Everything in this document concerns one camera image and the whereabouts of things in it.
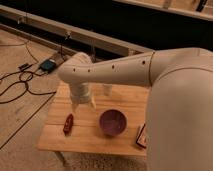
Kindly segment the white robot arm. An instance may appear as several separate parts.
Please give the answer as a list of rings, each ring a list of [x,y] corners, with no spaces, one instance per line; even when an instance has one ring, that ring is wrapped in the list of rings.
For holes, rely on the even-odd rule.
[[[82,52],[58,71],[74,104],[91,83],[148,87],[148,171],[213,171],[213,51],[159,50],[94,63]]]

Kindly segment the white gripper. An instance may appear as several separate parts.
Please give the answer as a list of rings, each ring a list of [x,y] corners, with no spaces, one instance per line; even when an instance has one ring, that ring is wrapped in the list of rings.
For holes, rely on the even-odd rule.
[[[91,99],[91,91],[88,83],[73,84],[69,86],[70,98],[72,100],[72,111],[76,113],[79,104],[89,102],[89,106],[96,109],[96,103]]]

